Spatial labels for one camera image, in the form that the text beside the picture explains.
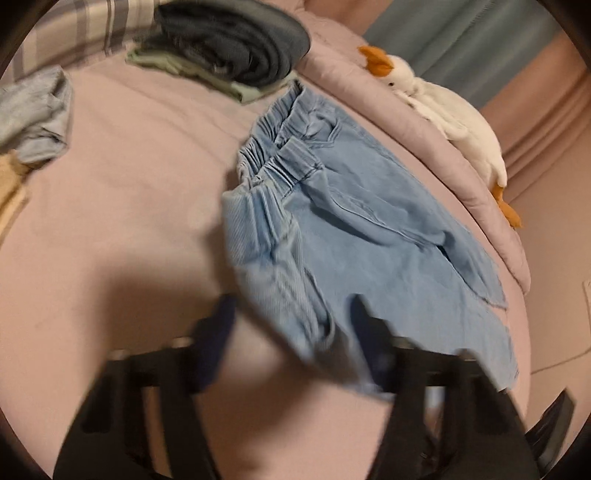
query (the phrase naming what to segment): denim pants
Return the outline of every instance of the denim pants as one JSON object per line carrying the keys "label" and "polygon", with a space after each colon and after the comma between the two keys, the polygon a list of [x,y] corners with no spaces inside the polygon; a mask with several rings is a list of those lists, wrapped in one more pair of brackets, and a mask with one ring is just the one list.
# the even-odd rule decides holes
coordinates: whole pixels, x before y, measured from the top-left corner
{"label": "denim pants", "polygon": [[223,195],[228,256],[258,313],[334,380],[377,393],[350,324],[372,314],[424,349],[469,348],[517,376],[495,266],[472,234],[344,110],[295,82],[239,152]]}

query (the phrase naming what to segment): folded clothes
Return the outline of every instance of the folded clothes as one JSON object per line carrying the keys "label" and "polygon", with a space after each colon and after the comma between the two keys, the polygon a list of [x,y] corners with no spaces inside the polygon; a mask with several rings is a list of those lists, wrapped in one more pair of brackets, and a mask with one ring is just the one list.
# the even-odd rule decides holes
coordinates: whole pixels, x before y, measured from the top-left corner
{"label": "folded clothes", "polygon": [[256,0],[176,0],[156,7],[154,19],[185,58],[257,88],[285,78],[310,49],[295,18]]}
{"label": "folded clothes", "polygon": [[376,391],[349,318],[366,297],[397,335],[476,352],[499,388],[517,363],[494,263],[472,234],[344,110],[295,82],[239,152],[223,195],[228,257],[261,316],[306,362]]}
{"label": "folded clothes", "polygon": [[134,48],[127,54],[126,61],[134,65],[148,68],[156,68],[172,75],[198,78],[212,85],[226,95],[235,98],[240,103],[250,103],[265,95],[277,91],[296,78],[296,73],[291,72],[283,80],[264,88],[249,87],[231,80],[216,77],[213,73],[179,54],[168,50],[157,50],[143,45]]}
{"label": "folded clothes", "polygon": [[0,87],[0,149],[14,148],[22,163],[37,163],[66,148],[72,85],[59,66]]}

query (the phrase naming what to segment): green folded shirt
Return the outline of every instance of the green folded shirt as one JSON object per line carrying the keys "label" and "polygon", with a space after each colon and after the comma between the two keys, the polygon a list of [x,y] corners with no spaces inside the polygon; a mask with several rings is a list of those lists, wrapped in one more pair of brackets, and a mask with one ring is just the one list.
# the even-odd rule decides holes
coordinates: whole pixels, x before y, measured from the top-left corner
{"label": "green folded shirt", "polygon": [[240,103],[254,102],[265,95],[277,91],[297,77],[295,72],[291,72],[283,80],[263,89],[258,89],[243,85],[242,83],[218,78],[191,60],[166,50],[144,50],[141,47],[133,48],[127,54],[125,61],[141,67],[164,70],[172,75],[199,78],[220,92],[235,98]]}

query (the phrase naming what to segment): folded dark jeans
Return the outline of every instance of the folded dark jeans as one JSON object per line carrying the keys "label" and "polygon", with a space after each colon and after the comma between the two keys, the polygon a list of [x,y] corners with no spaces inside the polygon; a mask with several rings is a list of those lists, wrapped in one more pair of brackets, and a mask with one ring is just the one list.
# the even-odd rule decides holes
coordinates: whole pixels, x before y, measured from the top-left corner
{"label": "folded dark jeans", "polygon": [[177,0],[154,18],[189,60],[253,87],[285,78],[310,49],[295,18],[256,0]]}

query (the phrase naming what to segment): gray clothing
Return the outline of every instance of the gray clothing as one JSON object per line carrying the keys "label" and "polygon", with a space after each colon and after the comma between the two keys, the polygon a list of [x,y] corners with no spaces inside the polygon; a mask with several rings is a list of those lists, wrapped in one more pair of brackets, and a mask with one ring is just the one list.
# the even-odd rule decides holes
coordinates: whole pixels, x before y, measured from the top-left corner
{"label": "gray clothing", "polygon": [[184,57],[257,88],[285,78],[310,49],[295,18],[256,0],[176,0],[159,5],[154,19]]}
{"label": "gray clothing", "polygon": [[72,84],[60,66],[0,87],[0,149],[14,148],[24,164],[63,153],[70,123]]}

